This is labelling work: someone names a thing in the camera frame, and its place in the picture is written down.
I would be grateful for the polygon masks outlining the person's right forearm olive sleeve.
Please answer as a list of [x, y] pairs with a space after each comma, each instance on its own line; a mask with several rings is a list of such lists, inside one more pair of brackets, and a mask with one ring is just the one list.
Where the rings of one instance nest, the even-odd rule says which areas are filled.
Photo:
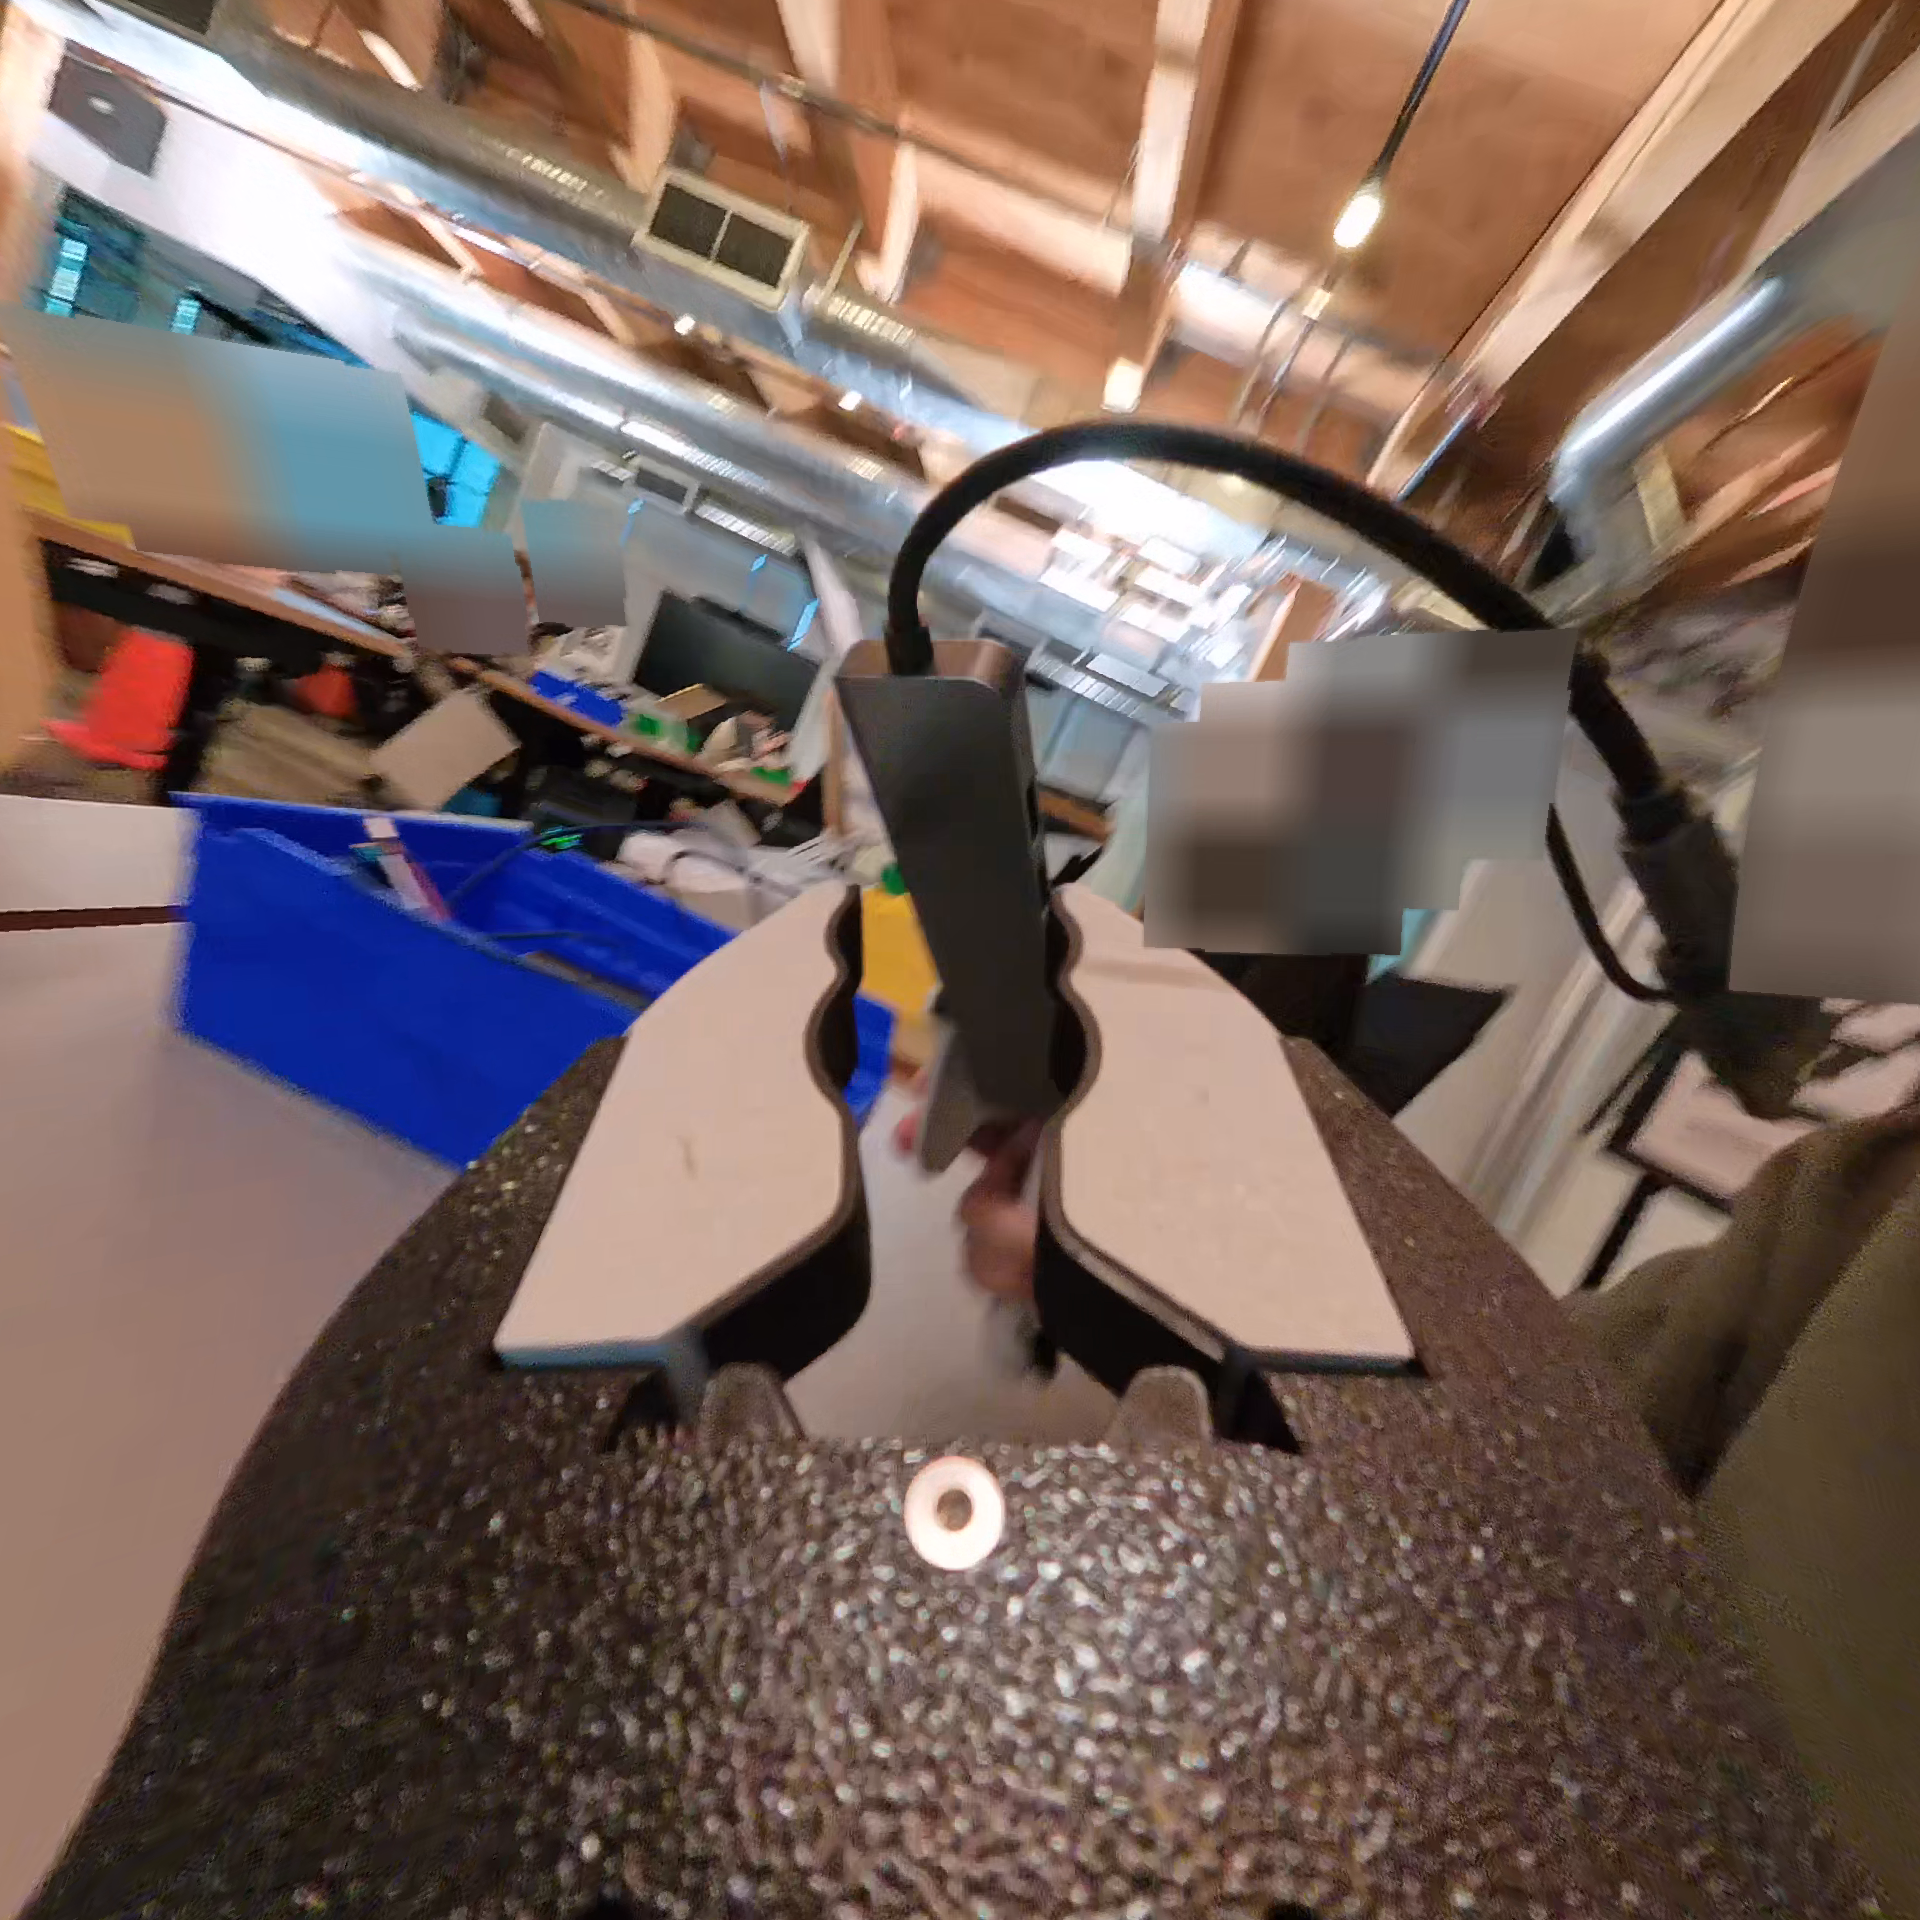
[[1713, 1241], [1568, 1310], [1694, 1501], [1783, 1737], [1915, 1916], [1915, 1100], [1792, 1141]]

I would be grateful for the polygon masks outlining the orange chair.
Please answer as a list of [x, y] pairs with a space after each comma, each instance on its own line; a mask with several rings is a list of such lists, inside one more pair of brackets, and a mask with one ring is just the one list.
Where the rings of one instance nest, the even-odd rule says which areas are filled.
[[51, 716], [45, 732], [98, 765], [159, 776], [170, 761], [195, 649], [179, 638], [120, 625], [77, 716]]

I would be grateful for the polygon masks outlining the wooden background desk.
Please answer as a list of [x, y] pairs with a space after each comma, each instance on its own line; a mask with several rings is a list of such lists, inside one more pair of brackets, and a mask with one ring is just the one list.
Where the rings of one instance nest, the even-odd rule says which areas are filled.
[[245, 608], [262, 616], [299, 625], [310, 632], [323, 634], [325, 644], [331, 649], [352, 646], [365, 654], [403, 662], [414, 658], [409, 639], [399, 639], [369, 623], [365, 616], [343, 612], [317, 593], [294, 586], [278, 573], [255, 567], [149, 554], [133, 548], [127, 538], [111, 534], [102, 525], [39, 506], [27, 506], [27, 522], [45, 544], [58, 545], [72, 554], [88, 554], [128, 577], [149, 584], [167, 582], [183, 592], [219, 601], [230, 608]]

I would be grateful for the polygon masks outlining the blue plastic bin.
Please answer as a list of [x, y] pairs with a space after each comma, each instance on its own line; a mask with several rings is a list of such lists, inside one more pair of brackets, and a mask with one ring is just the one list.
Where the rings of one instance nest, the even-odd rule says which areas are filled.
[[296, 1092], [467, 1165], [591, 1044], [735, 940], [574, 850], [577, 836], [198, 796], [177, 1017]]

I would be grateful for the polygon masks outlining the black computer monitor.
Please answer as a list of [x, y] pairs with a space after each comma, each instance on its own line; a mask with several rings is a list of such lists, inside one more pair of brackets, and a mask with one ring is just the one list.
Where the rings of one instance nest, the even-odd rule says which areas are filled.
[[632, 679], [657, 697], [710, 687], [791, 729], [822, 664], [776, 632], [706, 601], [662, 592]]

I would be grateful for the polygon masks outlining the grey usb hub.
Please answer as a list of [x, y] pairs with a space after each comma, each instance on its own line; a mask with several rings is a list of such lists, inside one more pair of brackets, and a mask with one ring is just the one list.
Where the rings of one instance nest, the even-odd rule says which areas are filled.
[[939, 639], [931, 671], [906, 674], [865, 639], [834, 689], [939, 977], [920, 1162], [942, 1173], [976, 1134], [1045, 1120], [1061, 1101], [1024, 658], [994, 639]]

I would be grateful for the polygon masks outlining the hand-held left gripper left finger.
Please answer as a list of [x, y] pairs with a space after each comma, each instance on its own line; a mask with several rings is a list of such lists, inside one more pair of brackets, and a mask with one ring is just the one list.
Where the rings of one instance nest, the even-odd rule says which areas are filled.
[[504, 1366], [787, 1383], [854, 1329], [873, 1281], [861, 958], [857, 890], [822, 885], [637, 1022], [497, 1328]]

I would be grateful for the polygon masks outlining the ceiling air vent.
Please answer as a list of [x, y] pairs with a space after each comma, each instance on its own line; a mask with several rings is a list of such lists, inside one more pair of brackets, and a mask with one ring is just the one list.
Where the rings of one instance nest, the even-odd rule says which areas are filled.
[[811, 226], [682, 167], [654, 181], [632, 244], [727, 295], [778, 313], [795, 296]]

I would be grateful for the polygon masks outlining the black ceiling speaker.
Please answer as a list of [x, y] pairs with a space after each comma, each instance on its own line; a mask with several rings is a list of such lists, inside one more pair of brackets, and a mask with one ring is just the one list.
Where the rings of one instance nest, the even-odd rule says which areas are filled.
[[115, 165], [151, 177], [170, 127], [167, 111], [136, 79], [66, 47], [49, 92], [49, 114]]

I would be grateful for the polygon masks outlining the silver bent pipe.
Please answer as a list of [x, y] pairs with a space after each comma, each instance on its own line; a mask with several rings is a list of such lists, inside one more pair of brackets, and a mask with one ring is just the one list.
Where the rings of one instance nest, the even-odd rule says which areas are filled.
[[1563, 522], [1599, 521], [1658, 438], [1815, 320], [1807, 272], [1755, 272], [1706, 301], [1568, 423], [1549, 474]]

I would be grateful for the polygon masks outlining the person's right hand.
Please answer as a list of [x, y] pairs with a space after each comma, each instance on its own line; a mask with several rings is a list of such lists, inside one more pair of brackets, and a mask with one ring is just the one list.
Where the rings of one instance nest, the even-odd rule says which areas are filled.
[[1041, 1152], [1041, 1125], [992, 1122], [968, 1152], [974, 1176], [957, 1205], [962, 1271], [1000, 1308], [1033, 1312], [1041, 1214], [1027, 1190]]

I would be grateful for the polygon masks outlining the white hanging banner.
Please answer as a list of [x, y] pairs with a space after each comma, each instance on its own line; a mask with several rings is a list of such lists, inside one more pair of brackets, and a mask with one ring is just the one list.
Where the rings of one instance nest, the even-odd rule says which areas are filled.
[[842, 559], [822, 538], [806, 534], [801, 538], [801, 553], [816, 601], [816, 612], [807, 629], [807, 646], [822, 660], [824, 671], [832, 676], [857, 644], [870, 638], [872, 622]]

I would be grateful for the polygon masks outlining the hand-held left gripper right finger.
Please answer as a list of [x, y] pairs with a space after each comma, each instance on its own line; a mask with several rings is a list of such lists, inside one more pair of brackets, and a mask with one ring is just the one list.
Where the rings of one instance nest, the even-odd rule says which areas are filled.
[[1403, 1374], [1414, 1337], [1280, 1032], [1086, 885], [1053, 905], [1086, 1060], [1041, 1152], [1048, 1329], [1120, 1375], [1158, 1351]]

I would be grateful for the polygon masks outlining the silver ventilation duct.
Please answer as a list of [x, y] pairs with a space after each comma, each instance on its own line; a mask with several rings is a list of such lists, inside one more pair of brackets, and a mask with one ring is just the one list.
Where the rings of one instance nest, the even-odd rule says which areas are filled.
[[[570, 290], [578, 301], [606, 284], [663, 320], [691, 317], [783, 377], [807, 380], [830, 400], [854, 396], [865, 418], [906, 426], [925, 448], [981, 458], [1024, 434], [974, 406], [942, 358], [887, 313], [811, 290], [765, 305], [735, 290], [726, 270], [682, 262], [649, 230], [663, 190], [641, 197], [550, 150], [487, 134], [441, 101], [290, 44], [251, 5], [216, 7], [208, 45], [264, 101], [336, 134], [349, 172], [414, 193], [416, 215], [526, 244], [535, 255], [529, 272], [582, 270], [589, 284]], [[626, 348], [483, 273], [462, 279], [378, 238], [351, 238], [349, 255], [395, 305], [395, 345], [422, 365], [462, 368], [498, 392], [518, 368], [522, 405], [551, 416], [570, 405], [584, 436], [632, 441], [658, 463], [710, 477], [742, 469], [727, 489], [767, 481], [795, 517], [878, 567], [929, 502], [929, 487], [903, 466], [795, 416], [758, 413], [711, 377], [673, 369], [658, 352]], [[1049, 487], [1061, 472], [1082, 481]], [[926, 561], [925, 586], [1061, 644], [1097, 646], [1097, 632], [1119, 623], [1166, 646], [1186, 632], [1223, 632], [1253, 604], [1256, 561], [1269, 558], [1257, 527], [1126, 469], [1115, 453], [1075, 454], [1059, 471], [1000, 481], [1000, 492], [1053, 512], [1064, 532], [1041, 545], [1038, 527], [992, 502], [965, 510]]]

